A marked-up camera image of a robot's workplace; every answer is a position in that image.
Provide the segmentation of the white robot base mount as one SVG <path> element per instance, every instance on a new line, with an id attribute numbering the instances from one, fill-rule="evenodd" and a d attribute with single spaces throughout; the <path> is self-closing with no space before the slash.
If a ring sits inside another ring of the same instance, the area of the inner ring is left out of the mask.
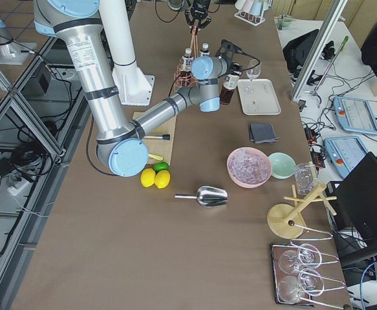
<path id="1" fill-rule="evenodd" d="M 154 75 L 145 75 L 136 63 L 127 66 L 115 64 L 113 79 L 122 105 L 147 107 L 150 104 Z"/>

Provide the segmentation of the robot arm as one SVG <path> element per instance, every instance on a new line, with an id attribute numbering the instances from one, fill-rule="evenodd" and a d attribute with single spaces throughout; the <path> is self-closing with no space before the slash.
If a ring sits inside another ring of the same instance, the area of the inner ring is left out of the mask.
<path id="1" fill-rule="evenodd" d="M 120 77 L 136 68 L 129 20 L 123 1 L 34 1 L 36 30 L 63 40 L 78 73 L 85 98 L 98 127 L 96 155 L 115 175 L 130 177 L 142 171 L 148 149 L 142 138 L 184 109 L 197 105 L 203 112 L 219 109 L 219 78 L 233 70 L 227 52 L 193 61 L 197 84 L 175 94 L 136 119 L 125 116 L 120 94 L 148 90 L 137 69 L 130 81 Z"/>
<path id="2" fill-rule="evenodd" d="M 105 1 L 50 1 L 54 8 L 67 13 L 71 17 L 89 17 L 100 9 L 100 5 Z M 208 13 L 209 1 L 168 1 L 168 7 L 175 12 L 185 10 L 198 10 Z M 12 34 L 7 26 L 0 19 L 0 64 L 2 65 L 22 65 L 27 55 L 22 51 L 30 52 L 36 47 L 35 43 L 15 43 Z"/>

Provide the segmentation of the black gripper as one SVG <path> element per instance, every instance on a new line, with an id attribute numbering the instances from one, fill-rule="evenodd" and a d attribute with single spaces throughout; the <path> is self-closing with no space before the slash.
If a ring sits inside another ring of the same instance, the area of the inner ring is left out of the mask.
<path id="1" fill-rule="evenodd" d="M 211 17 L 208 15 L 210 3 L 210 0 L 194 0 L 192 6 L 184 11 L 191 32 L 193 30 L 197 32 L 211 22 Z"/>
<path id="2" fill-rule="evenodd" d="M 232 63 L 228 69 L 227 78 L 240 78 L 242 74 L 242 65 L 238 63 Z"/>

